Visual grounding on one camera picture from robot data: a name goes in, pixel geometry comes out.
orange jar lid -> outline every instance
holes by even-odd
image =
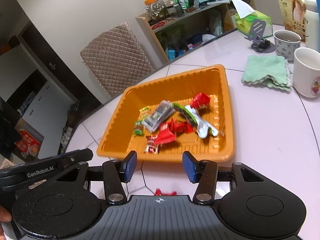
[[[152,4],[152,3],[156,2],[156,1],[158,1],[158,0],[145,0],[144,4],[145,5],[149,5],[149,4]]]

quilted chair cushion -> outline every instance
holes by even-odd
[[[127,23],[93,39],[80,57],[112,97],[154,70]]]

white thermos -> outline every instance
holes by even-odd
[[[306,47],[320,52],[320,19],[317,0],[302,0],[302,2],[305,4]]]

tissue box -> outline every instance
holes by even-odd
[[[272,21],[271,18],[259,11],[255,10],[255,13],[252,13],[248,15],[245,18],[240,19],[239,15],[236,14],[236,24],[239,31],[244,33],[245,35],[249,34],[249,31],[251,29],[251,25],[253,20],[263,20],[267,23],[266,29],[263,33],[263,38],[267,38],[273,35],[273,29],[272,29]]]

glass jar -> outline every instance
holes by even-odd
[[[162,0],[145,0],[146,12],[154,20],[161,20],[161,18],[168,15],[168,10]]]

